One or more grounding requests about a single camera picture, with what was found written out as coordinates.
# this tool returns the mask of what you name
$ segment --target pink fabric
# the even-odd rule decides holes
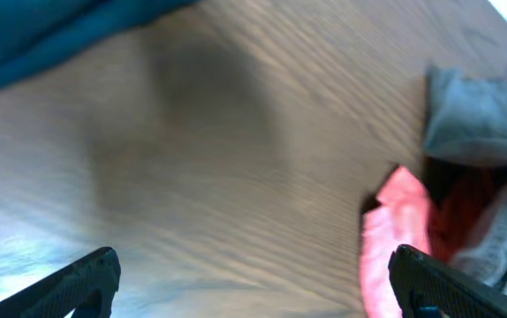
[[[391,174],[376,198],[382,205],[364,215],[361,293],[370,318],[400,317],[389,281],[389,259],[400,244],[430,254],[427,221],[434,205],[422,183],[405,167]]]

